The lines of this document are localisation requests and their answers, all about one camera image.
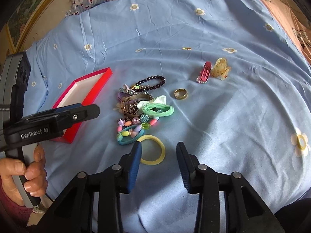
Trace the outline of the red sleeve forearm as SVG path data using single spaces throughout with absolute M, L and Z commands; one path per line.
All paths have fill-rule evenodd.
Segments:
M 1 182 L 1 204 L 4 211 L 8 214 L 10 219 L 13 220 L 18 226 L 27 227 L 29 218 L 33 212 L 32 208 L 20 206 L 12 201 L 7 194 L 5 194 Z

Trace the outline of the person's left hand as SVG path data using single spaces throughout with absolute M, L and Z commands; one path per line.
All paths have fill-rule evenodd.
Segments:
M 37 206 L 47 189 L 44 149 L 41 145 L 31 145 L 30 148 L 34 161 L 28 166 L 21 150 L 8 150 L 1 158 L 3 192 L 15 204 L 26 208 Z

